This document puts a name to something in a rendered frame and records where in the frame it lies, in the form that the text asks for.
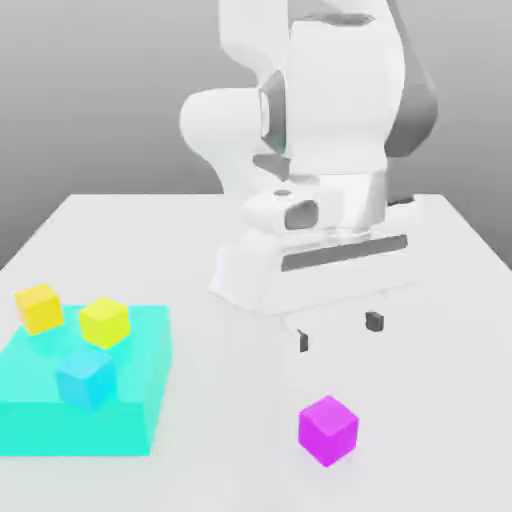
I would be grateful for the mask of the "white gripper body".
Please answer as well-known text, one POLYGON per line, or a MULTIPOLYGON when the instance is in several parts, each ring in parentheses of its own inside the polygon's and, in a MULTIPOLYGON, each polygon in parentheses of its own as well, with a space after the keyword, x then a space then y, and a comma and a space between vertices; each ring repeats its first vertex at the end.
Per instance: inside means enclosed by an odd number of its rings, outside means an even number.
POLYGON ((221 247, 210 291, 245 310, 281 315, 416 282, 421 258, 406 234, 271 235, 250 230, 221 247))

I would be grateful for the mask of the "small magenta cube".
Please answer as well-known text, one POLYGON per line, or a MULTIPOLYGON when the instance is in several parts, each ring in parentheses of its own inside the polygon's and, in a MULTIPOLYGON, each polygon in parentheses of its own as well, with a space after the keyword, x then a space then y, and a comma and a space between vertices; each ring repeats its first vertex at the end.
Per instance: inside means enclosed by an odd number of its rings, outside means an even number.
POLYGON ((355 449, 358 430, 359 418, 330 395, 299 413, 299 444, 324 467, 355 449))

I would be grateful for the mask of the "small yellow cube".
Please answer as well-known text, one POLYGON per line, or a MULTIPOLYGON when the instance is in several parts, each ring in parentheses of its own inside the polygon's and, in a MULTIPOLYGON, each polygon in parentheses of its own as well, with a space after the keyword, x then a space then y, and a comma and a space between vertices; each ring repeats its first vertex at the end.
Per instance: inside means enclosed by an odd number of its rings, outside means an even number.
POLYGON ((104 350, 113 348, 131 332, 128 307, 108 298, 83 308, 79 321, 83 339, 104 350))

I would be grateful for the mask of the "small light blue cube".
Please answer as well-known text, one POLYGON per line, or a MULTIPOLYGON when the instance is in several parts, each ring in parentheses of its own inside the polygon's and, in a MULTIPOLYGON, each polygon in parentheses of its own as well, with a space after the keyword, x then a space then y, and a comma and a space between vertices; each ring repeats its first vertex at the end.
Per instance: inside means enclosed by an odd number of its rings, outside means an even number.
POLYGON ((116 368, 106 352, 80 346, 55 372, 59 398, 90 411, 97 410, 117 389, 116 368))

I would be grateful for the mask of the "small orange cube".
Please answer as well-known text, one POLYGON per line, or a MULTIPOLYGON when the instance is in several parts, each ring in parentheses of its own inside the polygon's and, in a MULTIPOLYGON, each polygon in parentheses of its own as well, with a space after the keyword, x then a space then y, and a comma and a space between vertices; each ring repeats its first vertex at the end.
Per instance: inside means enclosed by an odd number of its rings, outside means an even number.
POLYGON ((22 325, 31 335, 38 335, 64 323, 60 299, 47 284, 14 294, 22 325))

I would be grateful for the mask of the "large turquoise box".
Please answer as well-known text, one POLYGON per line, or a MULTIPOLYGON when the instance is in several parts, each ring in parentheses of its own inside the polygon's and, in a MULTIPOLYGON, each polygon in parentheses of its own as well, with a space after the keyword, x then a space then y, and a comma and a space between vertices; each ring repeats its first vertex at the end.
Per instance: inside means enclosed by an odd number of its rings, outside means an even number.
POLYGON ((131 333, 109 350, 117 388, 96 410, 59 396, 56 370, 83 346, 80 306, 64 325, 18 328, 0 350, 0 456, 139 456, 151 451, 172 360, 169 311, 129 307, 131 333))

